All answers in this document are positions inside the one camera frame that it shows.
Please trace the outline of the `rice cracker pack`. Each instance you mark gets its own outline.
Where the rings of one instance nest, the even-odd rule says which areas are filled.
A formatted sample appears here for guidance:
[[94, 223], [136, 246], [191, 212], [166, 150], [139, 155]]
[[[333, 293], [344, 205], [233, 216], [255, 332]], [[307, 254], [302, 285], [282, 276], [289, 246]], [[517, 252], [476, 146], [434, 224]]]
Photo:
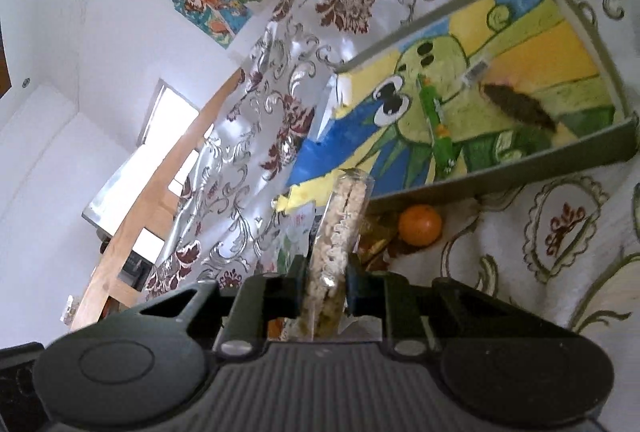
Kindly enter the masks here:
[[309, 261], [298, 318], [299, 336], [304, 340], [330, 339], [337, 333], [345, 306], [349, 256], [373, 183], [373, 178], [359, 169], [347, 169], [335, 180]]

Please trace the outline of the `orange mandarin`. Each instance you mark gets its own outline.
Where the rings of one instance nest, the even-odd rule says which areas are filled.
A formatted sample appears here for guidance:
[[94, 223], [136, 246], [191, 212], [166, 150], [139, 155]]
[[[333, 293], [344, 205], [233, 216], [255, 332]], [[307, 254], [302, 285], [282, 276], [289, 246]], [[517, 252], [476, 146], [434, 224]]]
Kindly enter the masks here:
[[442, 217], [429, 205], [414, 205], [402, 211], [398, 219], [399, 237], [408, 245], [427, 247], [439, 239]]

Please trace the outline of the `white green stick snack pack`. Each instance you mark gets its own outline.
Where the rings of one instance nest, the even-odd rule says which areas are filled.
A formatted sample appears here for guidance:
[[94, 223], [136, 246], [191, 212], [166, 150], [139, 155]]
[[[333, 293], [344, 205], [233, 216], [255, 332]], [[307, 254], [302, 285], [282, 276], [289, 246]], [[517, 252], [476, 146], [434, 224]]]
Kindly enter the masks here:
[[422, 106], [428, 130], [432, 137], [432, 153], [435, 159], [435, 179], [448, 178], [456, 166], [457, 155], [454, 152], [449, 129], [446, 125], [442, 98], [431, 80], [419, 74], [416, 78], [419, 87], [419, 99]]

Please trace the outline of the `dark snack packet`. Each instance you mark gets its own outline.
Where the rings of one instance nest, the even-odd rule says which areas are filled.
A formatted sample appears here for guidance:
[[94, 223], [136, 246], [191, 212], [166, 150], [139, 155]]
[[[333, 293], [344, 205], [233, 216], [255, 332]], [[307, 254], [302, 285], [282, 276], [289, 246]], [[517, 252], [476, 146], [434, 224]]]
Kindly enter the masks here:
[[533, 96], [518, 92], [506, 84], [483, 82], [489, 70], [488, 61], [478, 60], [465, 70], [462, 75], [462, 84], [468, 88], [476, 87], [488, 102], [494, 104], [506, 116], [527, 126], [556, 131], [556, 122]]

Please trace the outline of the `bag of orange snacks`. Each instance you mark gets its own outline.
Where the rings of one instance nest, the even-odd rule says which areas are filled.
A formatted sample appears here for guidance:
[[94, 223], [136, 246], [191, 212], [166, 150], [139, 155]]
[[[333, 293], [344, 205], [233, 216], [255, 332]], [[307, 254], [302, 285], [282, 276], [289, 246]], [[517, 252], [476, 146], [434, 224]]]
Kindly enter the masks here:
[[368, 271], [387, 270], [401, 255], [404, 242], [399, 237], [399, 215], [385, 212], [367, 215], [360, 226], [357, 256]]

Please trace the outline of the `seaweed snack bag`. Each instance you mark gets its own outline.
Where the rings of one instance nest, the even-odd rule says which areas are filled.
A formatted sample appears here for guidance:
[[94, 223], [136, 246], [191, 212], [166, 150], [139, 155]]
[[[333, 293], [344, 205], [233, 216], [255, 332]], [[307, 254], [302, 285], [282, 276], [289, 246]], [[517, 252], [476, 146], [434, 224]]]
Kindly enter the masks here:
[[286, 273], [296, 256], [307, 256], [314, 221], [316, 205], [313, 201], [294, 209], [285, 217], [276, 246], [278, 273]]

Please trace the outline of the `floral patterned bedspread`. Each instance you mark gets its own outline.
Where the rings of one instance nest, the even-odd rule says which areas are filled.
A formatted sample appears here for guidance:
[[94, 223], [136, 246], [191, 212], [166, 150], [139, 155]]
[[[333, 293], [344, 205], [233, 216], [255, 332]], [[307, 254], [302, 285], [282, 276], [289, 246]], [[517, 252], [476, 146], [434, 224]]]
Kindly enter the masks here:
[[[278, 199], [320, 126], [337, 70], [452, 0], [279, 0], [180, 196], [144, 300], [198, 281], [238, 287], [277, 273]], [[626, 160], [446, 204], [427, 247], [389, 270], [416, 285], [450, 277], [588, 337], [639, 329], [639, 0], [572, 0], [597, 28], [636, 116]]]

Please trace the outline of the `window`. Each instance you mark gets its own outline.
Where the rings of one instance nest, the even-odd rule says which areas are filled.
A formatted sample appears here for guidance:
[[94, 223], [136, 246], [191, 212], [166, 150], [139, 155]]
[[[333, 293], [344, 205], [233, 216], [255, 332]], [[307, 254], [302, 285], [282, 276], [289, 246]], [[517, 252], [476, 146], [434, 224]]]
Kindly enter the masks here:
[[173, 147], [200, 110], [183, 94], [160, 79], [139, 134], [139, 145]]

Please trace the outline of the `grey tray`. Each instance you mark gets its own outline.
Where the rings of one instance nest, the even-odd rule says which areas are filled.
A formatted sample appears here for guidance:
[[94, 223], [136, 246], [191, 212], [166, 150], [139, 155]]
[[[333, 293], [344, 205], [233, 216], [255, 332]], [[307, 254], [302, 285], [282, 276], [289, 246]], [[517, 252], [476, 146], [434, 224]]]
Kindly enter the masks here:
[[[332, 80], [333, 85], [335, 86], [338, 75], [370, 62], [393, 44], [420, 32], [442, 16], [457, 11], [471, 1], [474, 0], [452, 0], [422, 16], [413, 24], [401, 28], [377, 44], [373, 44], [370, 49], [362, 52], [337, 70]], [[572, 0], [562, 1], [567, 8], [570, 22], [576, 25], [578, 32], [585, 39], [588, 49], [598, 60], [600, 70], [610, 81], [613, 96], [620, 110], [620, 120], [615, 122], [613, 126], [593, 133], [589, 137], [584, 137], [575, 143], [549, 149], [549, 151], [496, 168], [472, 172], [462, 175], [462, 177], [406, 189], [395, 194], [378, 196], [373, 192], [372, 210], [382, 211], [391, 207], [404, 207], [416, 201], [446, 204], [465, 197], [510, 189], [516, 185], [551, 178], [555, 175], [615, 163], [634, 155], [637, 148], [638, 121], [636, 116], [632, 114], [624, 96], [620, 74], [617, 73], [614, 62], [608, 54], [597, 28], [592, 25]]]

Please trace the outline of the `frog painting paper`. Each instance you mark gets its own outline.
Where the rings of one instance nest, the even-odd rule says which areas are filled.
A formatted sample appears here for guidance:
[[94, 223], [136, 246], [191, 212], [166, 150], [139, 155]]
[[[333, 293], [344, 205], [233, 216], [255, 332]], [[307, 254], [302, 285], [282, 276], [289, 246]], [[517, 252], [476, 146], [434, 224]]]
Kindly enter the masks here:
[[[484, 59], [483, 82], [538, 100], [556, 131], [527, 126], [462, 75]], [[435, 179], [419, 74], [442, 98], [456, 166]], [[278, 199], [281, 211], [322, 206], [346, 169], [366, 171], [384, 196], [450, 180], [577, 142], [620, 120], [610, 81], [562, 0], [474, 0], [376, 58], [338, 75], [320, 126], [303, 143]]]

